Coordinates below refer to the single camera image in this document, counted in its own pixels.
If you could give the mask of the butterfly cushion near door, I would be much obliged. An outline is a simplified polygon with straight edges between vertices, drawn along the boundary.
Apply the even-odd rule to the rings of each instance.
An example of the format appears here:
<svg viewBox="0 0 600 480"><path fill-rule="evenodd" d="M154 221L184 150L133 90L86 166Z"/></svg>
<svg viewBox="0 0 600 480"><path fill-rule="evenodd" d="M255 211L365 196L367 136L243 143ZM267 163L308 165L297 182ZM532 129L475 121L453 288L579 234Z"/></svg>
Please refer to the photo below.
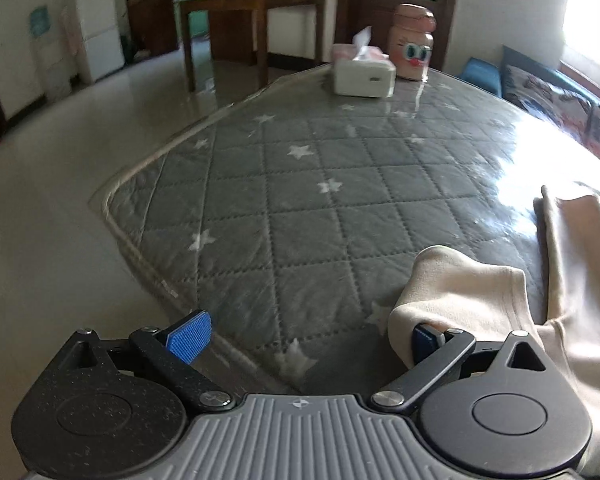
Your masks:
<svg viewBox="0 0 600 480"><path fill-rule="evenodd" d="M600 104L511 65L504 68L503 96L568 133L600 160Z"/></svg>

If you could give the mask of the blue folded blanket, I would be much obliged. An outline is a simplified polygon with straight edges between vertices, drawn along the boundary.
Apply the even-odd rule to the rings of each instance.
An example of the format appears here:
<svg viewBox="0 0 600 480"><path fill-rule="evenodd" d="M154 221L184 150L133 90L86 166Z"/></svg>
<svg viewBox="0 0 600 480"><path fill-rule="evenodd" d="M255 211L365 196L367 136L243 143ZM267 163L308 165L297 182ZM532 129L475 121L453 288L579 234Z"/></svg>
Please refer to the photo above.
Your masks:
<svg viewBox="0 0 600 480"><path fill-rule="evenodd" d="M460 80L472 84L500 98L502 96L501 74L498 68L480 58L470 58L460 73Z"/></svg>

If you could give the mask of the white tissue box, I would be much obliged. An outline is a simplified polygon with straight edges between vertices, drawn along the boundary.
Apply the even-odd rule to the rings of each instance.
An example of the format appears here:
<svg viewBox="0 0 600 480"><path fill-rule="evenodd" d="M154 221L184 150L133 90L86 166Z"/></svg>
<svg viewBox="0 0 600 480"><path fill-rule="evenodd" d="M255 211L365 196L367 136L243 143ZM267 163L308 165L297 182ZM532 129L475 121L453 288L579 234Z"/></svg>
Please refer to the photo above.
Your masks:
<svg viewBox="0 0 600 480"><path fill-rule="evenodd" d="M396 66L370 44L372 28L353 36L352 44L332 45L332 85L338 96L387 99L393 95Z"/></svg>

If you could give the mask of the blue sofa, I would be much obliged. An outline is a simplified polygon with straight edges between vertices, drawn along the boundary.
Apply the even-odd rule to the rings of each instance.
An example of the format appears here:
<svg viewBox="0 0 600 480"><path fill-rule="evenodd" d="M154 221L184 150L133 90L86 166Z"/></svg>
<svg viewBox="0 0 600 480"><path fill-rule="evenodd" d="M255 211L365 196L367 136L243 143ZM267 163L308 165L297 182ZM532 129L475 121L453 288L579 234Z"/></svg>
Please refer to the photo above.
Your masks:
<svg viewBox="0 0 600 480"><path fill-rule="evenodd" d="M504 47L500 65L470 58L460 79L550 122L600 160L600 98L559 70Z"/></svg>

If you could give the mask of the pink cartoon water bottle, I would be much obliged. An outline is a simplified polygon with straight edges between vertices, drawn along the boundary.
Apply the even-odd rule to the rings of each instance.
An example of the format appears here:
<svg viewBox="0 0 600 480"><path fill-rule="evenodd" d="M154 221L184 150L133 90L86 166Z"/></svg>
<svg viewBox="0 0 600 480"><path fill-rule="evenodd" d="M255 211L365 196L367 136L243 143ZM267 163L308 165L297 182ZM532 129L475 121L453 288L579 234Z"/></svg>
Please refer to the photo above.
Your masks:
<svg viewBox="0 0 600 480"><path fill-rule="evenodd" d="M402 3L396 8L389 32L389 60L396 74L407 80L426 81L437 22L423 6Z"/></svg>

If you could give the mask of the white water dispenser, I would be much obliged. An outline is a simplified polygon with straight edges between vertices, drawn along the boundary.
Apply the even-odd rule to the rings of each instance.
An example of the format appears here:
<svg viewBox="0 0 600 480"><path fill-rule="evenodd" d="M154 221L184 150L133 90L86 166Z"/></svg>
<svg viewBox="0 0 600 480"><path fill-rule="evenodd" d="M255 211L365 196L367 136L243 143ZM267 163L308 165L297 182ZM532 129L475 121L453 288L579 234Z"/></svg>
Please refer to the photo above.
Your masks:
<svg viewBox="0 0 600 480"><path fill-rule="evenodd" d="M46 100L61 101L71 93L71 65L48 6L38 6L30 13L29 32L36 74Z"/></svg>

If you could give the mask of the dark wooden shelf cabinet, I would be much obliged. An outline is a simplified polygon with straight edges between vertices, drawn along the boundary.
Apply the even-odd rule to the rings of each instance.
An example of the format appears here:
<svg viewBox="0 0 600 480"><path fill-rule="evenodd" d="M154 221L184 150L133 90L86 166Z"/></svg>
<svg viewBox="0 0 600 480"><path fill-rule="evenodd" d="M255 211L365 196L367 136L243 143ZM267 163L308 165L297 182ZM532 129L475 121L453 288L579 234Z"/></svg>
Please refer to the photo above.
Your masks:
<svg viewBox="0 0 600 480"><path fill-rule="evenodd" d="M174 0L126 0L131 47L135 55L165 55L178 50Z"/></svg>

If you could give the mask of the white refrigerator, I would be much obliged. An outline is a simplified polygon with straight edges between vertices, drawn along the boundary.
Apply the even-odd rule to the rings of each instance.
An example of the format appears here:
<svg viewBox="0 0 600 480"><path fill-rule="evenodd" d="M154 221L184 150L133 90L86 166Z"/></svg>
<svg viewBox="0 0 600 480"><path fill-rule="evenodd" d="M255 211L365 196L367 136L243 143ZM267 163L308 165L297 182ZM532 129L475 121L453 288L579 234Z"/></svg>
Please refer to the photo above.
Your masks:
<svg viewBox="0 0 600 480"><path fill-rule="evenodd" d="M116 0L73 0L78 50L76 64L86 84L121 70L124 56Z"/></svg>

